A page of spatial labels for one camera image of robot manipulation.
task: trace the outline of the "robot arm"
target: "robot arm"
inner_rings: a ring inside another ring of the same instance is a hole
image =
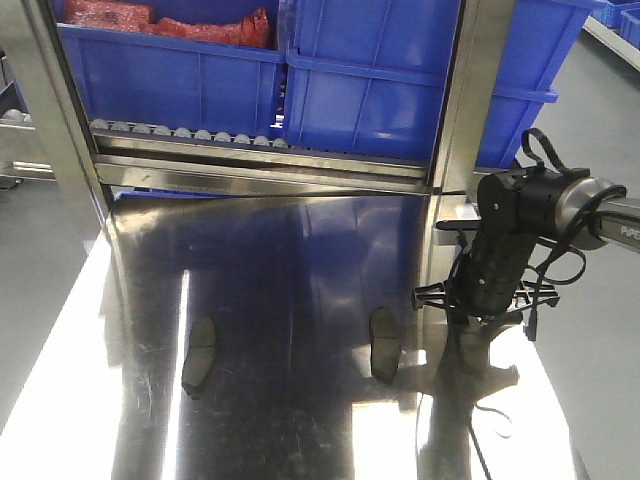
[[[532,152],[530,137],[557,171]],[[566,168],[537,129],[524,133],[523,149],[536,166],[488,175],[478,187],[476,238],[447,285],[453,305],[467,315],[491,319],[509,309],[536,243],[551,247],[536,269],[538,285],[570,250],[614,242],[640,252],[640,201],[626,198],[625,187],[591,177],[588,169]],[[534,317],[536,306],[534,298]],[[529,337],[535,338],[535,325]]]

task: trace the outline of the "white roller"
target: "white roller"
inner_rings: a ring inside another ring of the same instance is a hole
[[[114,122],[113,125],[111,125],[111,130],[114,132],[129,132],[130,128],[127,122]]]
[[[23,122],[24,116],[20,110],[16,110],[15,108],[11,108],[4,112],[2,115],[3,120],[12,120],[14,122]]]
[[[258,135],[253,140],[253,144],[254,145],[259,145],[259,146],[262,146],[262,147],[268,147],[269,146],[269,139],[267,137],[262,136],[262,135]]]
[[[244,133],[239,133],[236,138],[233,139],[233,143],[242,143],[244,145],[250,145],[251,139]]]
[[[273,146],[276,148],[289,148],[289,144],[284,140],[284,138],[276,138],[273,141]]]
[[[109,122],[103,120],[102,118],[95,118],[91,120],[89,124],[91,128],[101,128],[103,130],[109,130]]]
[[[213,139],[216,142],[230,142],[231,141],[231,135],[229,135],[227,132],[218,132],[218,133],[215,134]]]
[[[198,130],[193,137],[198,140],[211,140],[211,134],[206,130]]]
[[[176,128],[176,131],[173,132],[174,137],[180,138],[191,138],[191,131],[188,128],[180,127]]]
[[[131,131],[133,133],[151,133],[151,127],[146,123],[136,123]]]
[[[158,125],[156,128],[153,129],[153,134],[169,137],[171,136],[171,130],[169,130],[169,127],[167,127],[166,125]]]

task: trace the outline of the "dark brake pad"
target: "dark brake pad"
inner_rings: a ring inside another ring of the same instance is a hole
[[[384,383],[392,383],[400,361],[400,331],[388,308],[376,309],[369,319],[371,374]]]
[[[192,398],[202,394],[216,359],[216,329],[211,317],[197,320],[189,334],[189,348],[182,366],[182,388]]]

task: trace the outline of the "metal post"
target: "metal post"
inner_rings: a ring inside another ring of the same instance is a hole
[[[478,159],[515,0],[462,0],[430,185],[467,191]]]
[[[4,0],[0,44],[28,104],[65,206],[88,248],[111,194],[93,166],[97,149],[46,0]]]

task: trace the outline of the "gray floor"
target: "gray floor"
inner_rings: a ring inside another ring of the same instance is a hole
[[[537,126],[565,163],[640,197],[640,73],[583,34],[555,86],[560,101]],[[542,312],[537,347],[592,478],[637,479],[640,256],[607,246],[588,262],[555,311]]]
[[[640,74],[583,36],[556,87],[560,102],[537,125],[565,163],[591,167],[640,197]],[[0,192],[0,225],[3,425],[84,252],[54,184]],[[541,312],[538,350],[594,480],[640,478],[639,268],[640,257],[617,247],[594,252],[585,278],[562,289],[557,309]]]

